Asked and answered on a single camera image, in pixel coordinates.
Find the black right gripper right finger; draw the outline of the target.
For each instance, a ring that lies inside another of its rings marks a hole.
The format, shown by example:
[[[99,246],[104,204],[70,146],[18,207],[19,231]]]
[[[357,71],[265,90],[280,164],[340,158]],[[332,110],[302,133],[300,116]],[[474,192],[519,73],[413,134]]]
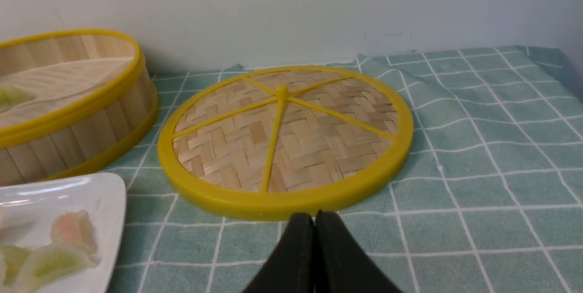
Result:
[[[314,229],[315,292],[401,292],[358,245],[337,213],[318,212]]]

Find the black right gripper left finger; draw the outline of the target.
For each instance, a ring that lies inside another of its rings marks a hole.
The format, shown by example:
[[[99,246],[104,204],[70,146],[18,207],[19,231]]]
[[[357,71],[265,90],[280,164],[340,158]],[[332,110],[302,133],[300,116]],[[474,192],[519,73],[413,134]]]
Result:
[[[306,213],[295,213],[275,249],[244,289],[245,293],[312,293],[314,222]]]

